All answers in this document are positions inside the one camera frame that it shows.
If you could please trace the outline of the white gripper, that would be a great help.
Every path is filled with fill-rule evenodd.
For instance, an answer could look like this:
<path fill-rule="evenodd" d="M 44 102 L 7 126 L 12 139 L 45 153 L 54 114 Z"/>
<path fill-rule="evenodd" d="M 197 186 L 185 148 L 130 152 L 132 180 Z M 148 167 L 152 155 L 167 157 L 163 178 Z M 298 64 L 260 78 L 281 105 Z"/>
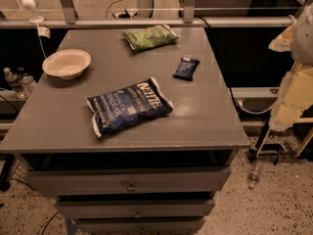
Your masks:
<path fill-rule="evenodd" d="M 288 26 L 268 48 L 276 52 L 288 52 L 295 24 Z M 295 62 L 289 76 L 287 101 L 278 98 L 271 109 L 269 127 L 274 131 L 285 131 L 292 127 L 303 112 L 313 105 L 313 67 Z"/>

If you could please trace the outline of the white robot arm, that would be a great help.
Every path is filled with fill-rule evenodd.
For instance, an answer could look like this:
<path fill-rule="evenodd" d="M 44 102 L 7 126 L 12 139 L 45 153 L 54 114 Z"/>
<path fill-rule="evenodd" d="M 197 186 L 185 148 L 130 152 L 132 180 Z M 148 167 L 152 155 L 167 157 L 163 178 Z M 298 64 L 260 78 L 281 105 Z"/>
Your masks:
<path fill-rule="evenodd" d="M 269 127 L 285 131 L 313 105 L 313 2 L 307 0 L 301 14 L 273 39 L 268 48 L 291 52 L 293 67 L 281 81 L 278 98 L 271 108 Z"/>

